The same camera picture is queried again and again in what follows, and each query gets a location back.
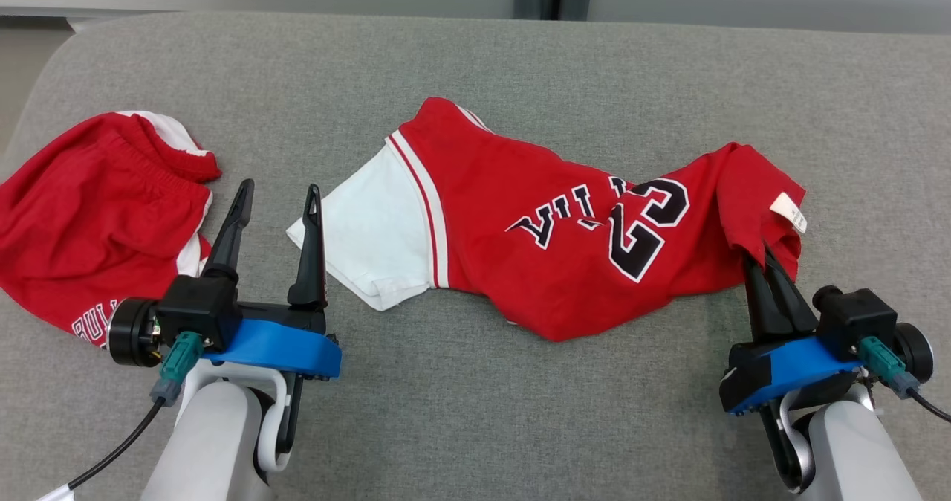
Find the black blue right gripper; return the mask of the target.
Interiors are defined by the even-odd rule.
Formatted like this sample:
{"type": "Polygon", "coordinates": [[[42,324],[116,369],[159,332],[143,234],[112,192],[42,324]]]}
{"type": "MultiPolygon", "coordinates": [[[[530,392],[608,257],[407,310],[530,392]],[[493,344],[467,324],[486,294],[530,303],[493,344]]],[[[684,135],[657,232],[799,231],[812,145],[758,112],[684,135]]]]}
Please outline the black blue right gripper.
{"type": "Polygon", "coordinates": [[[753,343],[734,345],[719,385],[723,410],[753,413],[797,392],[791,409],[819,407],[843,398],[857,380],[859,359],[836,359],[815,336],[775,342],[816,331],[819,321],[793,279],[765,247],[765,266],[743,256],[753,343]]]}

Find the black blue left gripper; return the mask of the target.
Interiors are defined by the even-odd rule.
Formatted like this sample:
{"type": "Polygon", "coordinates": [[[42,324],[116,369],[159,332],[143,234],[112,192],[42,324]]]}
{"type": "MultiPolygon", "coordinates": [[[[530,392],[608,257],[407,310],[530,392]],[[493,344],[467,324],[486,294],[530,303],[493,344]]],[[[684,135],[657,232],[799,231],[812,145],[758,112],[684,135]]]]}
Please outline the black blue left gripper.
{"type": "MultiPolygon", "coordinates": [[[[253,179],[238,186],[201,272],[203,278],[238,283],[242,231],[253,209],[253,179]]],[[[205,352],[203,359],[291,372],[306,378],[336,379],[343,353],[335,334],[326,334],[326,266],[322,193],[310,184],[300,216],[300,258],[296,281],[288,290],[289,306],[240,303],[242,321],[227,351],[205,352]]]]}

